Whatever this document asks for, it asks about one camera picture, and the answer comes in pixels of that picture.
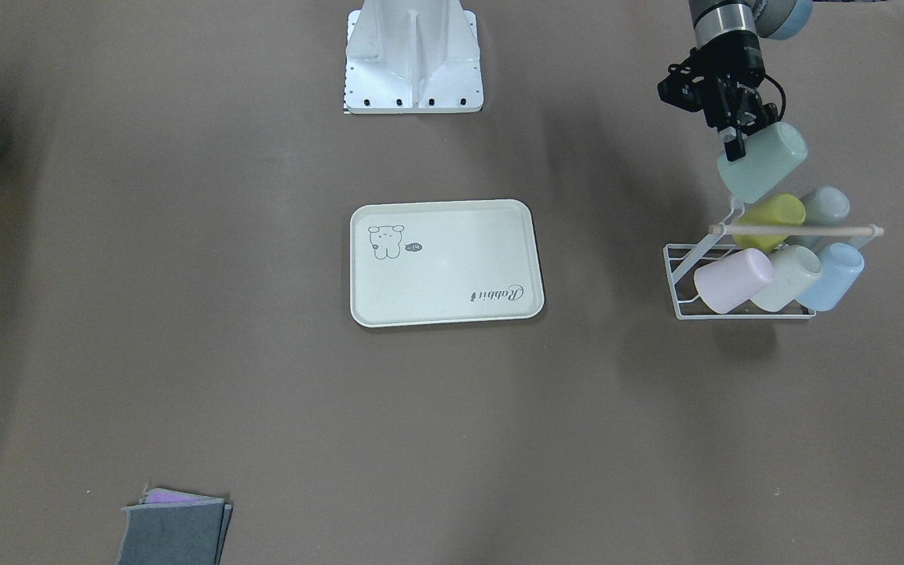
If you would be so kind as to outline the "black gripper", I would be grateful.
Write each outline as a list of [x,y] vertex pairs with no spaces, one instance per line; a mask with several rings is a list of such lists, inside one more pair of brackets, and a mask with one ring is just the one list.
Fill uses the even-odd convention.
[[757,34],[732,30],[669,65],[657,91],[663,103],[703,112],[709,128],[724,132],[724,156],[735,163],[747,155],[749,128],[767,128],[779,121],[776,103],[764,103],[758,92],[767,79]]

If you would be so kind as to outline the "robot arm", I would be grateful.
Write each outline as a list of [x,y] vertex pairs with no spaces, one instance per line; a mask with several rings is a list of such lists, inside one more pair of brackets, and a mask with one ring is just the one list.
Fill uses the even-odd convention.
[[771,76],[761,42],[793,38],[813,12],[811,1],[690,1],[695,46],[669,64],[658,83],[664,103],[702,112],[725,143],[782,119],[785,104],[764,103]]

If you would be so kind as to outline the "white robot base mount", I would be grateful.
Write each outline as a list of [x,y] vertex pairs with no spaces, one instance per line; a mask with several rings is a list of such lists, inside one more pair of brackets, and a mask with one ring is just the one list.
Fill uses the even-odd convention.
[[461,114],[484,106],[478,21],[459,1],[365,1],[347,17],[342,110]]

